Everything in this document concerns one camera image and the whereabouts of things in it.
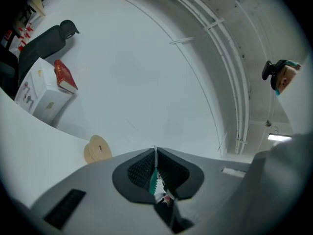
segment black chair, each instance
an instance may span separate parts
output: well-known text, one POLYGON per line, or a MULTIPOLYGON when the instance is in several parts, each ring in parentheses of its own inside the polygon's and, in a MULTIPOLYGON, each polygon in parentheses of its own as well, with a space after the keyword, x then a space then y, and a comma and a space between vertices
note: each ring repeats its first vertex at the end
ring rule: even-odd
POLYGON ((11 97, 18 91, 18 58, 0 45, 0 87, 11 97))
POLYGON ((21 83, 32 65, 38 58, 45 59, 61 50, 66 45, 66 39, 75 33, 79 34, 75 24, 64 20, 29 42, 21 50, 19 57, 19 82, 21 83))

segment pipe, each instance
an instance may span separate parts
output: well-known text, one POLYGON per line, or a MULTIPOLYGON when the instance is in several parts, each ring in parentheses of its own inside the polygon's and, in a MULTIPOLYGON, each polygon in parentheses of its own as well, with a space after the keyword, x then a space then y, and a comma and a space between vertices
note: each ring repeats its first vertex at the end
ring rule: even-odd
MULTIPOLYGON (((215 21, 218 20, 217 16, 210 10, 210 8, 208 8, 205 3, 201 0, 193 0, 195 1, 199 6, 201 6, 201 8, 203 8, 215 21)), ((239 67, 240 70, 240 74, 241 74, 241 78, 242 78, 242 82, 243 82, 243 89, 244 89, 244 99, 245 99, 245 129, 244 129, 244 137, 243 137, 243 141, 246 141, 246 136, 247 136, 247 132, 248 132, 248 125, 249 125, 249 95, 248 95, 248 87, 247 87, 247 80, 246 80, 246 74, 245 74, 245 70, 244 70, 244 66, 241 62, 241 59, 239 57, 239 53, 237 51, 237 48, 232 40, 232 38, 230 37, 229 33, 227 32, 226 28, 224 27, 223 24, 218 24, 220 30, 222 31, 222 33, 224 34, 224 36, 227 38, 227 40, 229 41, 230 47, 233 50, 233 54, 235 56, 237 65, 239 67)), ((242 129, 239 128, 239 135, 240 138, 238 138, 238 140, 241 140, 241 131, 242 129)), ((242 145, 240 154, 242 153, 244 148, 244 143, 242 145)))
MULTIPOLYGON (((180 0, 180 2, 182 2, 182 4, 183 4, 189 11, 192 10, 192 11, 193 11, 193 14, 195 13, 196 15, 198 15, 198 18, 200 19, 199 21, 200 21, 200 23, 201 23, 204 27, 207 27, 207 26, 210 25, 210 23, 209 23, 209 21, 206 19, 206 17, 205 17, 190 1, 188 1, 188 0, 180 0)), ((212 38, 213 43, 214 43, 215 46, 217 47, 218 52, 219 52, 219 54, 221 55, 222 60, 223 60, 223 62, 224 62, 224 65, 225 65, 225 68, 226 68, 226 71, 227 71, 227 75, 228 75, 228 77, 229 77, 230 85, 231 85, 231 88, 232 88, 232 91, 233 91, 234 102, 235 102, 236 120, 237 120, 237 121, 236 121, 236 124, 237 124, 237 137, 236 137, 236 139, 238 139, 238 137, 239 137, 239 129, 242 128, 242 118, 243 118, 243 117, 242 117, 242 112, 243 112, 243 111, 242 111, 242 109, 241 109, 242 101, 241 101, 240 94, 238 94, 239 112, 241 113, 240 117, 238 117, 237 98, 236 98, 236 93, 235 93, 235 88, 234 88, 234 84, 233 84, 233 81, 232 81, 232 77, 231 77, 231 74, 230 74, 230 72, 229 72, 229 68, 228 68, 227 62, 226 62, 226 60, 225 60, 225 58, 224 58, 224 55, 223 55, 223 53, 221 52, 221 49, 220 49, 219 45, 218 45, 217 42, 215 41, 215 38, 216 38, 216 40, 219 42, 219 44, 220 44, 220 46, 221 46, 223 52, 225 53, 226 58, 227 58, 227 61, 228 61, 229 65, 230 65, 230 68, 231 68, 232 73, 233 73, 234 75, 236 74, 236 73, 235 73, 235 68, 234 68, 234 66, 233 66, 233 63, 232 63, 232 61, 231 61, 231 58, 230 58, 230 56, 229 56, 229 53, 228 53, 228 51, 227 51, 225 45, 222 43, 222 41, 221 41, 219 35, 216 33, 215 29, 211 28, 211 29, 209 29, 209 30, 206 30, 206 32, 207 32, 207 33, 209 34, 209 36, 212 38)), ((239 90, 239 87, 240 87, 240 86, 239 86, 238 79, 235 79, 235 86, 236 86, 236 90, 239 92, 239 91, 240 91, 240 90, 239 90)), ((239 144, 236 142, 236 149, 235 149, 236 152, 237 152, 238 145, 239 145, 239 144)))
POLYGON ((202 25, 204 25, 204 22, 199 18, 199 16, 193 11, 193 10, 191 10, 189 7, 187 7, 187 6, 185 6, 186 7, 186 9, 188 9, 189 10, 189 12, 202 24, 202 25))

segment red book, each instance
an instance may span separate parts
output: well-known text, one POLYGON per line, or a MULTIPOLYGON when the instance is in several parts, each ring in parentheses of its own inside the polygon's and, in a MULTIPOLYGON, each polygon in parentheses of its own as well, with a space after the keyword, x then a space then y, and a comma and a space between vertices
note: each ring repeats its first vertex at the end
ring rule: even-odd
POLYGON ((54 61, 54 72, 57 75, 57 82, 60 87, 72 93, 78 90, 69 69, 60 59, 54 61))

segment ceiling light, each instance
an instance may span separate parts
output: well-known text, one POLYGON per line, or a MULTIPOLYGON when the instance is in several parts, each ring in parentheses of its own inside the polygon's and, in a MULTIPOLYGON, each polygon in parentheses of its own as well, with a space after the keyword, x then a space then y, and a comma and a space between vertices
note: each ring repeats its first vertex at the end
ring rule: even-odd
POLYGON ((291 136, 288 135, 278 135, 278 134, 272 134, 270 133, 268 135, 269 140, 275 140, 275 141, 287 141, 291 139, 291 136))

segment tape roll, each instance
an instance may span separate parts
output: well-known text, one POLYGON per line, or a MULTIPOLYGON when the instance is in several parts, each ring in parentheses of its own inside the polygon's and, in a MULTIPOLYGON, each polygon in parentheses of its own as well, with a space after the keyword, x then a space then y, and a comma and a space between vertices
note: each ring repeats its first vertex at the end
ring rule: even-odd
POLYGON ((108 143, 100 136, 91 137, 89 144, 85 146, 84 157, 88 164, 95 161, 109 159, 112 157, 108 143))

